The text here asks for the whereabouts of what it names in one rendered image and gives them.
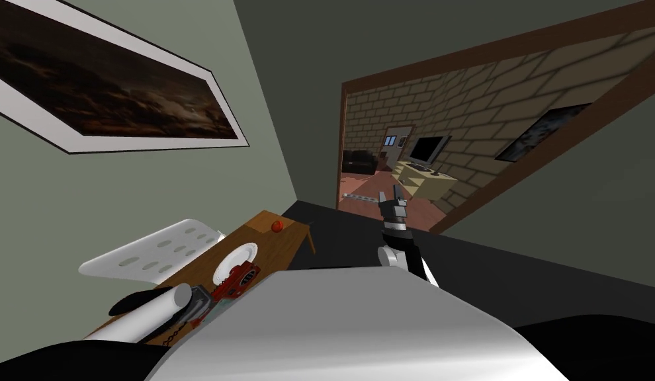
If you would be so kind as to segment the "red boxy object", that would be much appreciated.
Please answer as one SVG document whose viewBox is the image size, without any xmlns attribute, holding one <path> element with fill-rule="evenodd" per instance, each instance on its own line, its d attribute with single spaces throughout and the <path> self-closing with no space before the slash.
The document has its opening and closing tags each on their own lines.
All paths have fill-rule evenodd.
<svg viewBox="0 0 655 381">
<path fill-rule="evenodd" d="M 249 261 L 236 265 L 212 292 L 213 301 L 217 303 L 238 298 L 249 287 L 251 281 L 258 276 L 260 270 L 257 265 Z"/>
</svg>

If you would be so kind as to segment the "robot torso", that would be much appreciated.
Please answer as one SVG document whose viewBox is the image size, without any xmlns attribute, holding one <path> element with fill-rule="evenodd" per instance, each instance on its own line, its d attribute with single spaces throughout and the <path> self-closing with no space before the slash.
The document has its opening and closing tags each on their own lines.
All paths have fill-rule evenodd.
<svg viewBox="0 0 655 381">
<path fill-rule="evenodd" d="M 280 271 L 146 381 L 567 381 L 514 329 L 397 267 Z"/>
</svg>

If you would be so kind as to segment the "dark frameless wall picture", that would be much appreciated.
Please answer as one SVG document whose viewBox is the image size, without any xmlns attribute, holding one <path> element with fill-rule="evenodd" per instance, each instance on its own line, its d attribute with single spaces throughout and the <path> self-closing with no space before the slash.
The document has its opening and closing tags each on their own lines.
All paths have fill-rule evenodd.
<svg viewBox="0 0 655 381">
<path fill-rule="evenodd" d="M 515 163 L 542 141 L 590 106 L 590 103 L 554 108 L 546 111 L 517 139 L 511 142 L 495 160 Z"/>
</svg>

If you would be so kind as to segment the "white plate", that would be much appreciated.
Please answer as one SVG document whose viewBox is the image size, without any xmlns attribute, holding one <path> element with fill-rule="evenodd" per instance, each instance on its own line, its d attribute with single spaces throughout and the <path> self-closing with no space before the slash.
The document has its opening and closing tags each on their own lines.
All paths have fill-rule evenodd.
<svg viewBox="0 0 655 381">
<path fill-rule="evenodd" d="M 213 273 L 212 283 L 218 286 L 226 280 L 234 267 L 244 262 L 252 263 L 258 251 L 256 243 L 245 243 L 227 254 Z"/>
</svg>

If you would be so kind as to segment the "white chair with holes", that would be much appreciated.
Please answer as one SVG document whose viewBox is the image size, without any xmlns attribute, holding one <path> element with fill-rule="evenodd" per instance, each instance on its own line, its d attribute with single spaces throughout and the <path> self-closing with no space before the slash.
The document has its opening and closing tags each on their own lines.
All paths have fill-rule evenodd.
<svg viewBox="0 0 655 381">
<path fill-rule="evenodd" d="M 186 219 L 83 263 L 79 273 L 158 285 L 224 238 L 220 231 Z"/>
</svg>

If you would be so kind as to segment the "brown door with window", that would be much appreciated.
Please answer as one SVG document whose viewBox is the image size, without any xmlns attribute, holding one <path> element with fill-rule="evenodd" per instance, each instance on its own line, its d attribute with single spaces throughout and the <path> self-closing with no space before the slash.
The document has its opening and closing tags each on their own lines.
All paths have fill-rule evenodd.
<svg viewBox="0 0 655 381">
<path fill-rule="evenodd" d="M 378 154 L 378 170 L 391 171 L 393 166 L 399 161 L 411 131 L 414 126 L 411 124 L 404 126 L 387 127 L 384 132 L 384 139 Z"/>
</svg>

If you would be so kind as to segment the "dark picture with white frame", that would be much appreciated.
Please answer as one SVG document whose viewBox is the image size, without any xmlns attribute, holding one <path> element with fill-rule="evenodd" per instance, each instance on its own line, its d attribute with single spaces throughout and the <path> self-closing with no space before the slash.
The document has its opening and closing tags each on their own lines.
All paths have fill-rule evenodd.
<svg viewBox="0 0 655 381">
<path fill-rule="evenodd" d="M 0 0 L 0 116 L 68 154 L 248 146 L 209 69 L 63 0 Z"/>
</svg>

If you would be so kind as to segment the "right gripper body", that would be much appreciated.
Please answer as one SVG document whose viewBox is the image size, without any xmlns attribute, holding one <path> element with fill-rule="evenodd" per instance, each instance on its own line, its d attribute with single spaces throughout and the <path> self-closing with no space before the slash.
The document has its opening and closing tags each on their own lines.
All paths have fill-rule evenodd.
<svg viewBox="0 0 655 381">
<path fill-rule="evenodd" d="M 407 200 L 405 198 L 393 198 L 380 201 L 380 214 L 387 224 L 406 224 Z"/>
</svg>

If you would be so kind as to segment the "black television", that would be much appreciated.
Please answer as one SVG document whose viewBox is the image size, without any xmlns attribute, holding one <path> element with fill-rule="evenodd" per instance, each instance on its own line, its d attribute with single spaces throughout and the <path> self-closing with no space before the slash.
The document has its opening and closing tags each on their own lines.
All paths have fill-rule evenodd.
<svg viewBox="0 0 655 381">
<path fill-rule="evenodd" d="M 452 136 L 419 138 L 409 154 L 409 161 L 418 165 L 432 165 Z"/>
</svg>

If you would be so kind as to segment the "brown wooden table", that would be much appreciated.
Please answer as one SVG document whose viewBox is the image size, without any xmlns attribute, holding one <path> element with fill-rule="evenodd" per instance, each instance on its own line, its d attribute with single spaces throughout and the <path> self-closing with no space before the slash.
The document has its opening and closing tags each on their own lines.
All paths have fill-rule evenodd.
<svg viewBox="0 0 655 381">
<path fill-rule="evenodd" d="M 271 231 L 271 224 L 276 220 L 280 220 L 284 224 L 283 230 L 279 233 Z M 251 285 L 254 285 L 272 273 L 287 270 L 296 252 L 305 241 L 312 242 L 308 225 L 263 210 L 156 286 L 202 284 L 207 290 L 212 291 L 215 287 L 212 283 L 212 276 L 220 262 L 234 249 L 250 242 L 258 245 L 258 251 L 252 263 L 261 269 L 259 276 L 251 281 Z"/>
</svg>

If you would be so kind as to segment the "yellow television stand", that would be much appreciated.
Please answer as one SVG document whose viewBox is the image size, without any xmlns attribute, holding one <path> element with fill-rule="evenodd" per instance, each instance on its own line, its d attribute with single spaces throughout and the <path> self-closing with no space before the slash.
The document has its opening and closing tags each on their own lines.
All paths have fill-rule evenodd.
<svg viewBox="0 0 655 381">
<path fill-rule="evenodd" d="M 398 161 L 392 177 L 410 194 L 412 198 L 430 201 L 439 200 L 450 191 L 457 180 L 442 173 L 434 175 L 433 171 L 419 171 L 410 167 L 407 162 Z"/>
</svg>

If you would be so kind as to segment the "dark sofa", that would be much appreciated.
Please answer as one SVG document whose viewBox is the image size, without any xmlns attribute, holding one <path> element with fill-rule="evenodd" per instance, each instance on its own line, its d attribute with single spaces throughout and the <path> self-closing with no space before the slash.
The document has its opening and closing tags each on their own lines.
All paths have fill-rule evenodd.
<svg viewBox="0 0 655 381">
<path fill-rule="evenodd" d="M 342 171 L 344 173 L 374 175 L 378 159 L 371 151 L 367 150 L 345 150 L 342 159 Z"/>
</svg>

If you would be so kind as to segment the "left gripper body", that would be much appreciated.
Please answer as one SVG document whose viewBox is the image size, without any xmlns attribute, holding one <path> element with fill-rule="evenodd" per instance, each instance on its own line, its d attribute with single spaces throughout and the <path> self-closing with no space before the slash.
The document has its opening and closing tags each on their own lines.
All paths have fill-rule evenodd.
<svg viewBox="0 0 655 381">
<path fill-rule="evenodd" d="M 204 285 L 195 285 L 191 288 L 191 291 L 191 301 L 187 306 L 184 322 L 199 325 L 214 307 L 215 301 L 212 293 Z"/>
</svg>

